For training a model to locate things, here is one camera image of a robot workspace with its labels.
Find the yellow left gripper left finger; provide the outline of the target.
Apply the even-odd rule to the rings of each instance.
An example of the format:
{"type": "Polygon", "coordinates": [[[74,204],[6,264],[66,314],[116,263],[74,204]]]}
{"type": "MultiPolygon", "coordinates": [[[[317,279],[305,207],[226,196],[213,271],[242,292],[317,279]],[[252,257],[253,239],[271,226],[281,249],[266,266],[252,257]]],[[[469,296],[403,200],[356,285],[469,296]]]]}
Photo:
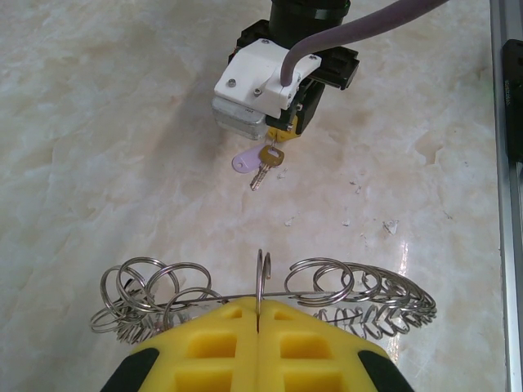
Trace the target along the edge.
{"type": "Polygon", "coordinates": [[[244,297],[162,332],[119,364],[103,391],[256,391],[257,314],[244,297]]]}

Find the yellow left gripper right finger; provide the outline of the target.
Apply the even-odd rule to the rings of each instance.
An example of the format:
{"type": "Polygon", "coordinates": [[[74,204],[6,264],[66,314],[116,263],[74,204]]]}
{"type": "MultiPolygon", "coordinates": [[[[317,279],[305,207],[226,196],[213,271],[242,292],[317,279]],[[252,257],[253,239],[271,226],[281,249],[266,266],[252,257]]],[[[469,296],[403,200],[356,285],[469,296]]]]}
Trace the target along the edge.
{"type": "Polygon", "coordinates": [[[261,303],[260,391],[412,389],[379,345],[278,301],[261,303]]]}

